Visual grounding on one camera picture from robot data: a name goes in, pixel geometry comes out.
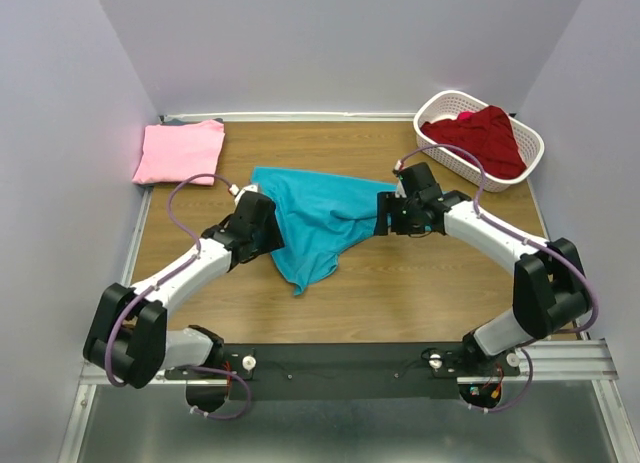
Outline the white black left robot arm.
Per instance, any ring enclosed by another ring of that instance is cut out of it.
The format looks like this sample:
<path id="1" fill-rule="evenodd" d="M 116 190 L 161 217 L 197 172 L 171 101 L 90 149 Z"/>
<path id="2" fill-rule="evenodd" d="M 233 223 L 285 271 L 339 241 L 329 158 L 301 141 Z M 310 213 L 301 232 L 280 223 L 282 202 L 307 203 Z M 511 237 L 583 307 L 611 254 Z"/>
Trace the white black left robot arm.
<path id="1" fill-rule="evenodd" d="M 284 246 L 276 204 L 244 188 L 236 207 L 206 229 L 181 257 L 130 287 L 113 283 L 102 293 L 83 357 L 115 386 L 140 389 L 165 369 L 189 367 L 201 378 L 224 366 L 224 341 L 198 325 L 171 331 L 172 314 L 213 280 L 240 264 Z"/>

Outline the teal t-shirt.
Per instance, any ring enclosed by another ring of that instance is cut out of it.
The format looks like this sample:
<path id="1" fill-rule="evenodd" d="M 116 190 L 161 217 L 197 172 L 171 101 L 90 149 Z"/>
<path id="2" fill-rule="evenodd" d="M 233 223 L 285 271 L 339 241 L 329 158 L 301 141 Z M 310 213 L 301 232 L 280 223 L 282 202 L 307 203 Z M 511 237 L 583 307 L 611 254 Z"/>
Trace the teal t-shirt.
<path id="1" fill-rule="evenodd" d="M 276 204 L 284 247 L 271 253 L 302 295 L 338 268 L 342 253 L 374 236 L 377 196 L 391 183 L 305 170 L 256 167 L 251 182 Z"/>

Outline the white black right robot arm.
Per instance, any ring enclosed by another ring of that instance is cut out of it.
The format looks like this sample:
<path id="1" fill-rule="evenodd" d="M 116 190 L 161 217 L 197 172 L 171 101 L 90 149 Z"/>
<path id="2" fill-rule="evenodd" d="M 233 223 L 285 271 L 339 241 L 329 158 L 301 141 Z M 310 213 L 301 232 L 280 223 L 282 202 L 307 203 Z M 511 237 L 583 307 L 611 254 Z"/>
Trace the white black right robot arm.
<path id="1" fill-rule="evenodd" d="M 513 278 L 510 309 L 463 337 L 456 357 L 467 372 L 483 374 L 505 351 L 544 339 L 593 310 L 572 242 L 522 232 L 484 211 L 468 195 L 442 191 L 425 163 L 398 163 L 393 173 L 396 189 L 377 196 L 375 235 L 436 232 L 456 238 Z"/>

